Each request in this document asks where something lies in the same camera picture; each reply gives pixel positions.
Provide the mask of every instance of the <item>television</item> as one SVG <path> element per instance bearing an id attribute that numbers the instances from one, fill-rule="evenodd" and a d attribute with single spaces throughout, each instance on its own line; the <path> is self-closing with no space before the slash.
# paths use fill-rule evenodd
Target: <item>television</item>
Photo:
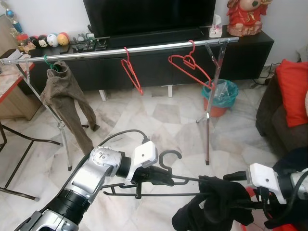
<path id="1" fill-rule="evenodd" d="M 95 37 L 212 25 L 216 0 L 83 0 Z"/>

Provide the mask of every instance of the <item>floor tile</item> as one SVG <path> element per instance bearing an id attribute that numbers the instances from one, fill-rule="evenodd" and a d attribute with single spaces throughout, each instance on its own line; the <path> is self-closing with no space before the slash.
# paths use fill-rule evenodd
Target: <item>floor tile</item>
<path id="1" fill-rule="evenodd" d="M 85 128 L 96 146 L 106 137 L 126 129 L 139 129 L 155 143 L 158 152 L 174 149 L 182 159 L 167 154 L 164 163 L 172 166 L 175 175 L 197 178 L 199 175 L 222 178 L 227 173 L 246 170 L 249 164 L 261 163 L 272 166 L 277 157 L 270 151 L 266 139 L 260 137 L 255 127 L 256 112 L 264 93 L 264 86 L 250 89 L 252 81 L 236 81 L 239 95 L 234 107 L 220 118 L 210 121 L 210 165 L 205 165 L 206 129 L 205 121 L 196 124 L 204 115 L 204 99 L 199 84 L 173 86 L 173 97 L 167 97 L 167 87 L 143 88 L 141 96 L 136 89 L 108 90 L 103 102 L 98 91 L 85 92 L 100 128 L 93 132 Z M 82 124 L 88 124 L 79 105 L 76 108 Z M 19 132 L 40 139 L 62 142 L 57 122 L 42 106 L 31 121 L 25 119 L 1 120 L 3 124 Z M 73 169 L 84 156 L 73 134 L 65 129 Z M 0 183 L 5 184 L 28 141 L 6 132 L 7 146 L 0 153 Z M 125 152 L 130 157 L 142 142 L 139 133 L 117 136 L 105 145 Z M 39 210 L 53 198 L 71 172 L 67 171 L 65 148 L 49 143 L 34 143 L 10 189 L 40 197 L 39 202 L 14 195 L 0 193 L 0 203 L 6 212 L 0 212 L 0 230 L 12 230 L 19 222 Z M 122 178 L 106 178 L 105 184 L 123 183 Z M 143 193 L 196 193 L 198 183 L 174 187 L 142 184 Z M 135 188 L 116 192 L 135 193 Z M 171 219 L 176 211 L 192 197 L 133 197 L 107 196 L 100 192 L 80 224 L 81 231 L 172 231 Z M 254 213 L 255 224 L 251 230 L 263 228 L 263 216 Z M 232 231 L 239 231 L 234 223 Z"/>
<path id="2" fill-rule="evenodd" d="M 180 109 L 176 105 L 157 104 L 153 117 L 163 123 L 180 123 Z"/>

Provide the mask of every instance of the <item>brown sofa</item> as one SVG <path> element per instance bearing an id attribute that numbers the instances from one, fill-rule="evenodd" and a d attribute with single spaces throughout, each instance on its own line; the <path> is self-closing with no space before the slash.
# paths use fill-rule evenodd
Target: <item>brown sofa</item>
<path id="1" fill-rule="evenodd" d="M 287 126 L 277 76 L 270 80 L 261 100 L 256 128 L 261 136 L 267 136 L 273 151 L 280 156 L 295 148 L 308 147 L 308 124 Z"/>

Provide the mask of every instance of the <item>teal plastic bag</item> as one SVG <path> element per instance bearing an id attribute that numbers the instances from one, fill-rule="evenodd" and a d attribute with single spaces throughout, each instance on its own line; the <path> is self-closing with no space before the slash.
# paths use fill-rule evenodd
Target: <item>teal plastic bag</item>
<path id="1" fill-rule="evenodd" d="M 213 105 L 216 107 L 232 107 L 235 103 L 236 96 L 239 93 L 237 85 L 229 80 L 219 79 L 215 97 L 213 99 Z M 210 98 L 211 89 L 203 86 L 202 95 L 207 100 Z"/>

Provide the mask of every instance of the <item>toy ball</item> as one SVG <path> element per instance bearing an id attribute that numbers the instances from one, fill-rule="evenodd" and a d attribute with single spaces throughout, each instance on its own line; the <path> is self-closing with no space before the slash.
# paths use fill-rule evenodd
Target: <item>toy ball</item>
<path id="1" fill-rule="evenodd" d="M 59 45 L 57 36 L 55 34 L 48 35 L 47 42 L 51 47 L 57 47 Z"/>
<path id="2" fill-rule="evenodd" d="M 11 10 L 8 10 L 5 12 L 5 15 L 8 16 L 9 18 L 13 18 L 14 17 L 14 12 Z"/>
<path id="3" fill-rule="evenodd" d="M 48 43 L 47 43 L 47 36 L 46 35 L 40 35 L 38 37 L 38 42 L 39 42 L 39 46 L 40 47 L 48 47 Z"/>
<path id="4" fill-rule="evenodd" d="M 61 32 L 58 36 L 57 36 L 57 39 L 58 39 L 58 43 L 61 45 L 61 46 L 66 46 L 69 44 L 69 38 L 68 38 L 68 35 L 65 33 L 65 32 Z"/>
<path id="5" fill-rule="evenodd" d="M 31 36 L 29 39 L 35 47 L 39 47 L 39 40 L 37 36 Z"/>

